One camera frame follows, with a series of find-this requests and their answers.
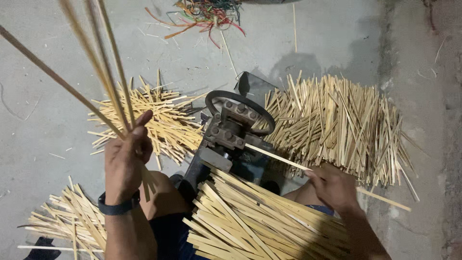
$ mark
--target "hand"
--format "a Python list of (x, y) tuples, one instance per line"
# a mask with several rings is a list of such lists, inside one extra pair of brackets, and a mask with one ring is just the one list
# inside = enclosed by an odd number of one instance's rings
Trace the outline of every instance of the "hand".
[(129, 200), (141, 185), (140, 165), (151, 158), (152, 143), (144, 125), (152, 111), (144, 112), (125, 140), (114, 139), (106, 144), (104, 171), (106, 175), (106, 205), (118, 205)]
[(316, 189), (318, 198), (336, 210), (340, 216), (350, 212), (361, 212), (356, 199), (355, 179), (335, 166), (322, 163), (321, 167), (312, 167), (305, 174)]

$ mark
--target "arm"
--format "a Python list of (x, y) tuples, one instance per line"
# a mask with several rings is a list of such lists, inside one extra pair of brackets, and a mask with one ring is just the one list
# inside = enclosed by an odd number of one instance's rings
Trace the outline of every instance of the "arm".
[(321, 166), (305, 173), (312, 181), (318, 198), (340, 214), (350, 238), (353, 258), (391, 259), (358, 204), (354, 177), (330, 164), (323, 163)]
[[(125, 140), (117, 138), (106, 145), (104, 164), (107, 205), (118, 205), (130, 200), (140, 187), (139, 167), (149, 161), (152, 153), (151, 141), (144, 127), (151, 117), (151, 110), (145, 112)], [(157, 259), (156, 239), (141, 207), (123, 215), (105, 216), (104, 219), (108, 232), (106, 259)]]

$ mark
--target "left hand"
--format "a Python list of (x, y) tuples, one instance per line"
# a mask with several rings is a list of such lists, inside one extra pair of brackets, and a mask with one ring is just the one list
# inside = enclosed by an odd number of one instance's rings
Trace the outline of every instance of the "left hand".
[(125, 140), (114, 139), (106, 144), (104, 171), (106, 177), (106, 205), (118, 205), (131, 199), (141, 185), (141, 163), (151, 158), (152, 143), (144, 125), (152, 118), (152, 111), (144, 112)]

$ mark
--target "leg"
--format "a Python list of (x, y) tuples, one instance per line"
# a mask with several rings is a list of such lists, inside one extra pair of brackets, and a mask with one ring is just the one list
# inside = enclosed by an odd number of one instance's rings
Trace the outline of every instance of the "leg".
[(153, 194), (149, 191), (151, 200), (146, 202), (144, 194), (144, 187), (141, 185), (140, 193), (141, 208), (146, 215), (147, 220), (165, 216), (174, 213), (190, 212), (191, 209), (184, 201), (178, 190), (172, 185), (169, 177), (158, 171), (150, 171), (152, 177), (157, 183), (156, 193)]
[(301, 205), (325, 206), (325, 204), (318, 199), (316, 190), (310, 180), (307, 180), (300, 188), (285, 194), (283, 197)]

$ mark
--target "steering wheel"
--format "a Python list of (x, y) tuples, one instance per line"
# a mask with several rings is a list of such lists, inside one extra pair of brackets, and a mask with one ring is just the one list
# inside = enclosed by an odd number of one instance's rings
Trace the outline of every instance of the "steering wheel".
[(205, 105), (207, 108), (210, 110), (212, 115), (214, 116), (216, 113), (218, 113), (218, 109), (215, 107), (215, 105), (212, 102), (212, 99), (214, 98), (227, 98), (227, 99), (232, 99), (238, 102), (241, 102), (251, 109), (253, 109), (255, 112), (259, 113), (262, 118), (266, 120), (268, 123), (268, 127), (266, 129), (250, 129), (250, 133), (254, 134), (256, 136), (267, 136), (270, 135), (273, 131), (274, 128), (276, 127), (276, 122), (274, 121), (274, 118), (266, 111), (263, 107), (261, 107), (259, 104), (255, 103), (254, 101), (243, 97), (239, 94), (229, 92), (229, 91), (224, 91), (224, 90), (213, 90), (207, 96), (205, 97)]

